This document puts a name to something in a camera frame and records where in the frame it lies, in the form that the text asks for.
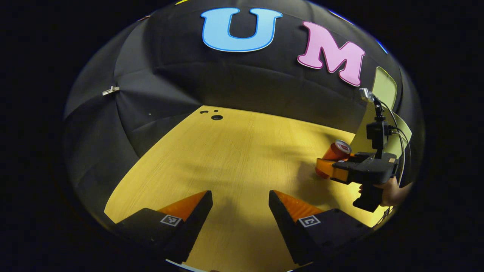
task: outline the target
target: human hand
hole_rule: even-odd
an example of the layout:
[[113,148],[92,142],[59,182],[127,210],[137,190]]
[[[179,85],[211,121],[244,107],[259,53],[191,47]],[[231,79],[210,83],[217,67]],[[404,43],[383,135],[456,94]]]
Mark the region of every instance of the human hand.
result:
[[[395,206],[400,204],[402,199],[402,192],[401,188],[398,187],[396,177],[389,179],[384,184],[373,184],[376,188],[383,189],[383,193],[381,195],[381,203],[380,206],[388,207],[388,206]],[[360,190],[358,193],[361,194],[363,185],[360,186]]]

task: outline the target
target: soda can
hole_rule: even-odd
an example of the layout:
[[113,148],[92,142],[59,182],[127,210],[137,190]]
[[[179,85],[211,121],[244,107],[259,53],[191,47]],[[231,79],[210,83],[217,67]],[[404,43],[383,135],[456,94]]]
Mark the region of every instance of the soda can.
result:
[[342,140],[336,140],[330,145],[328,151],[322,157],[323,160],[339,161],[351,156],[351,146]]

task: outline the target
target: letter u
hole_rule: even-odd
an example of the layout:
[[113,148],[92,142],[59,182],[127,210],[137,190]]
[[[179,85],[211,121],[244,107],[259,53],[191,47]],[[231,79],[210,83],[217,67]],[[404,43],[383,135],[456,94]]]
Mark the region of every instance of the letter u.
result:
[[256,33],[249,38],[230,35],[232,15],[239,13],[238,8],[212,9],[201,14],[205,18],[202,39],[210,48],[227,52],[249,52],[268,46],[275,31],[275,21],[282,13],[269,9],[251,9],[257,15]]

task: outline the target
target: pink letter m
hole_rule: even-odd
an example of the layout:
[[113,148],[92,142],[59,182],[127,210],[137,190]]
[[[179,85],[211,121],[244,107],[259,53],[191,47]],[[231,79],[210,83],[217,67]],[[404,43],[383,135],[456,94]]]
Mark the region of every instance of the pink letter m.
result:
[[309,39],[306,53],[298,56],[298,62],[311,68],[321,69],[324,64],[319,56],[321,50],[323,50],[328,72],[334,73],[346,61],[345,68],[338,73],[339,77],[353,86],[359,86],[362,61],[365,55],[363,49],[352,42],[347,42],[341,48],[338,48],[327,29],[311,22],[303,22],[302,24],[309,30]]

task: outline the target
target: wooden table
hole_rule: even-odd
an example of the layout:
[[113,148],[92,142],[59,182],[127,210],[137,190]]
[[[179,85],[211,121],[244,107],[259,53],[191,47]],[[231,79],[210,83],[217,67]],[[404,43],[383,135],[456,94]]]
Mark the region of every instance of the wooden table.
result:
[[[213,115],[222,115],[213,120]],[[186,265],[221,272],[287,271],[293,263],[269,209],[272,189],[323,210],[340,208],[372,227],[382,216],[353,207],[359,184],[315,174],[335,139],[354,134],[313,123],[202,106],[158,141],[126,174],[105,213],[119,222],[211,190],[213,207]]]

